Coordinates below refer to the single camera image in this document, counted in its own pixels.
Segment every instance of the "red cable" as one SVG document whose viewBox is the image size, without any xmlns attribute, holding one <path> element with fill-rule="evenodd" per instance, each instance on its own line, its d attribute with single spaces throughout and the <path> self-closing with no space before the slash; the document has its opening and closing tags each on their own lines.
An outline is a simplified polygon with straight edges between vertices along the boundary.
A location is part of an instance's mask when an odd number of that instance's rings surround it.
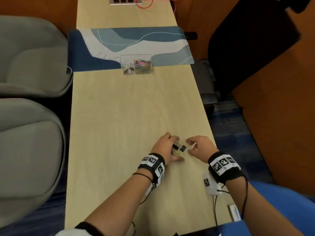
<svg viewBox="0 0 315 236">
<path fill-rule="evenodd" d="M 139 4 L 136 2 L 136 0 L 134 0 L 134 3 L 136 3 L 136 5 L 137 5 L 139 8 L 141 8 L 141 9 L 148 9 L 149 7 L 152 6 L 153 0 L 151 1 L 151 4 L 148 5 L 147 7 L 141 7 L 141 6 L 139 6 Z"/>
</svg>

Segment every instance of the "blue carpet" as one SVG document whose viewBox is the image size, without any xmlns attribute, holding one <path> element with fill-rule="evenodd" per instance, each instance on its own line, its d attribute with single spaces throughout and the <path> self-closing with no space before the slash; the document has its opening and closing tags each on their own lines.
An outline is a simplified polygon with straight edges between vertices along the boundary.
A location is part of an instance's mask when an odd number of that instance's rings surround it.
<svg viewBox="0 0 315 236">
<path fill-rule="evenodd" d="M 250 180 L 273 183 L 254 139 L 242 117 L 242 109 L 234 101 L 219 102 L 210 126 L 218 149 L 230 154 Z M 53 236 L 64 228 L 67 166 L 50 199 L 37 211 L 0 229 L 0 236 Z M 209 231 L 194 233 L 209 235 Z"/>
</svg>

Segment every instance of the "wooden table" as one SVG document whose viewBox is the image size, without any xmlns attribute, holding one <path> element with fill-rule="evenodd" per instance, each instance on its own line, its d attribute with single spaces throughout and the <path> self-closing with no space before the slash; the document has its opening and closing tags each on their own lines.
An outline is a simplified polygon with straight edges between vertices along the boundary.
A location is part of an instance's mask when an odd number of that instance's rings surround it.
<svg viewBox="0 0 315 236">
<path fill-rule="evenodd" d="M 168 1 L 109 6 L 108 0 L 78 0 L 77 28 L 173 26 Z M 122 70 L 74 74 L 65 227 L 83 221 L 111 195 L 169 131 L 182 144 L 190 136 L 213 135 L 190 65 L 153 67 L 152 74 Z M 186 234 L 215 226 L 212 196 L 202 174 L 207 164 L 183 154 L 167 167 L 163 183 L 139 207 L 136 236 Z M 231 221 L 228 194 L 218 197 L 219 224 Z M 130 228 L 127 235 L 132 235 Z"/>
</svg>

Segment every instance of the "finger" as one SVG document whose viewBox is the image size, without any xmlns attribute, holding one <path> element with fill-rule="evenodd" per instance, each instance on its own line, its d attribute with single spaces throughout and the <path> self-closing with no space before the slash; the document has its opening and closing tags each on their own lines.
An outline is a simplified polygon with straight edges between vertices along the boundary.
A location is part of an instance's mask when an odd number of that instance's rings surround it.
<svg viewBox="0 0 315 236">
<path fill-rule="evenodd" d="M 198 151 L 194 151 L 194 150 L 188 150 L 188 153 L 194 157 L 198 157 L 199 156 L 199 152 Z"/>
<path fill-rule="evenodd" d="M 174 143 L 176 140 L 179 140 L 179 137 L 178 136 L 175 136 L 175 135 L 173 135 L 173 136 L 171 136 L 170 137 L 170 139 L 169 139 L 170 141 L 172 141 L 172 143 Z"/>
<path fill-rule="evenodd" d="M 172 155 L 171 161 L 184 161 L 185 159 L 181 156 L 174 156 Z"/>
<path fill-rule="evenodd" d="M 164 134 L 164 136 L 167 137 L 167 138 L 170 138 L 172 135 L 169 132 L 167 132 L 167 133 Z"/>
<path fill-rule="evenodd" d="M 190 137 L 186 139 L 186 142 L 190 145 L 194 144 L 195 142 L 197 142 L 197 136 L 195 137 Z"/>
<path fill-rule="evenodd" d="M 198 145 L 197 145 L 197 143 L 196 143 L 196 145 L 194 145 L 194 147 L 192 148 L 192 150 L 193 150 L 193 151 L 196 151 L 197 148 L 198 148 Z"/>
</svg>

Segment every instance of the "desk mat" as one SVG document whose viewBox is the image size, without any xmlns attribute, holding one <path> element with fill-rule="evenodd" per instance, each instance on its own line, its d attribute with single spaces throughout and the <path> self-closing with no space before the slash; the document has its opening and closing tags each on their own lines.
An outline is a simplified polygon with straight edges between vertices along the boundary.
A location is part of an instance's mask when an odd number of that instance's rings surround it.
<svg viewBox="0 0 315 236">
<path fill-rule="evenodd" d="M 178 26 L 73 30 L 68 35 L 68 72 L 120 69 L 120 55 L 150 54 L 152 66 L 193 64 Z"/>
</svg>

